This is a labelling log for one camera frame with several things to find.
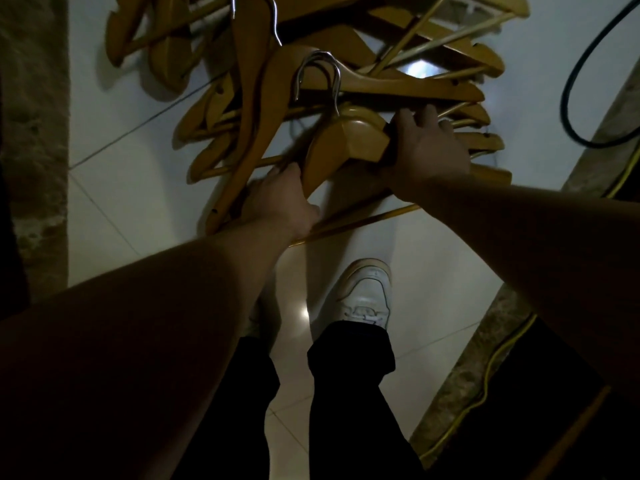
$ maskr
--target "pile of hangers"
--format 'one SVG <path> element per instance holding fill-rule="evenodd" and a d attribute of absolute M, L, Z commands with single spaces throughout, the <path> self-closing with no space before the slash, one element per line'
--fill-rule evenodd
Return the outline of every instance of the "pile of hangers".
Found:
<path fill-rule="evenodd" d="M 177 129 L 181 140 L 212 139 L 193 161 L 190 179 L 197 182 L 231 173 L 207 220 L 215 233 L 243 194 L 255 168 L 301 163 L 306 196 L 347 161 L 379 163 L 388 159 L 390 131 L 378 111 L 436 104 L 441 118 L 454 128 L 482 128 L 490 118 L 480 102 L 484 94 L 474 80 L 498 77 L 504 64 L 473 37 L 515 17 L 527 17 L 526 0 L 435 0 L 420 15 L 388 5 L 385 0 L 117 0 L 107 24 L 106 50 L 114 66 L 127 55 L 148 47 L 148 63 L 165 87 L 180 94 L 189 73 L 207 46 L 228 25 L 205 31 L 192 48 L 190 25 L 220 10 L 229 10 L 236 63 L 185 114 Z M 457 31 L 432 21 L 445 2 L 471 6 L 485 16 Z M 148 8 L 151 30 L 135 38 Z M 379 59 L 356 29 L 388 43 Z M 394 67 L 416 58 L 442 67 L 444 72 L 418 79 Z M 262 158 L 283 121 L 323 114 L 313 138 L 300 152 Z M 501 138 L 483 132 L 457 132 L 471 158 L 504 149 Z M 218 166 L 223 160 L 229 165 Z M 505 170 L 472 164 L 482 179 L 510 184 Z M 352 229 L 415 209 L 408 206 L 362 221 L 341 224 L 390 193 L 370 196 L 324 221 L 316 238 Z"/>

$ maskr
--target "shoe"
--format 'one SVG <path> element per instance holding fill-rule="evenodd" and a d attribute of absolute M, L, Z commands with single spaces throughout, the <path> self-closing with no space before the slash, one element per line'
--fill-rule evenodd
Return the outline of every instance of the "shoe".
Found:
<path fill-rule="evenodd" d="M 332 322 L 347 320 L 387 329 L 391 315 L 391 270 L 379 259 L 360 259 L 340 276 L 318 318 L 311 323 L 314 340 Z"/>
<path fill-rule="evenodd" d="M 261 339 L 271 352 L 281 325 L 282 316 L 275 297 L 275 281 L 273 285 L 269 282 L 253 306 L 242 336 Z"/>

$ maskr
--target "hand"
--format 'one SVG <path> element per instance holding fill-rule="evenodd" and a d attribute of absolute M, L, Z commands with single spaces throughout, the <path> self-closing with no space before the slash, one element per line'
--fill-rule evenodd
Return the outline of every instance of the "hand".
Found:
<path fill-rule="evenodd" d="M 438 124 L 436 108 L 428 105 L 416 112 L 408 109 L 396 113 L 398 136 L 396 164 L 381 171 L 385 184 L 396 197 L 416 202 L 430 177 L 468 175 L 469 152 L 453 133 L 451 123 Z"/>
<path fill-rule="evenodd" d="M 305 199 L 300 167 L 292 163 L 280 172 L 277 167 L 252 185 L 244 202 L 242 222 L 272 220 L 291 233 L 291 240 L 306 237 L 318 220 L 320 209 Z"/>

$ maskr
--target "metal hook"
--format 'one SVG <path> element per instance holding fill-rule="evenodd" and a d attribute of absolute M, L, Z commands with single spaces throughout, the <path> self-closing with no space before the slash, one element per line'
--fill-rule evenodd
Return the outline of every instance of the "metal hook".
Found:
<path fill-rule="evenodd" d="M 236 19 L 236 0 L 229 0 L 231 3 L 231 20 Z M 278 4 L 276 0 L 267 0 L 271 5 L 271 31 L 273 33 L 273 37 L 276 39 L 276 42 L 280 47 L 282 47 L 282 40 L 278 35 Z"/>
<path fill-rule="evenodd" d="M 332 65 L 333 67 L 333 87 L 332 87 L 332 96 L 333 96 L 333 108 L 335 110 L 336 116 L 340 116 L 340 110 L 338 110 L 338 96 L 340 95 L 340 85 L 342 84 L 342 74 L 340 73 L 340 66 L 338 65 L 338 60 L 331 54 L 331 52 L 325 52 L 323 50 L 316 50 L 309 54 L 298 69 L 296 73 L 296 81 L 293 92 L 293 101 L 297 101 L 300 98 L 300 85 L 305 79 L 305 69 L 309 64 L 312 64 L 316 61 L 324 61 Z"/>

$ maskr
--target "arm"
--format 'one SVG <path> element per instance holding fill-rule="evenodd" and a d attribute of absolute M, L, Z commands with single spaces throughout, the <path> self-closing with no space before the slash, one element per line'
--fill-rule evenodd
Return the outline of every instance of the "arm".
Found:
<path fill-rule="evenodd" d="M 602 377 L 640 403 L 640 205 L 468 175 L 468 153 L 428 108 L 396 118 L 398 197 L 450 227 Z"/>
<path fill-rule="evenodd" d="M 266 277 L 317 214 L 292 166 L 253 188 L 238 227 L 0 322 L 0 476 L 169 478 Z"/>

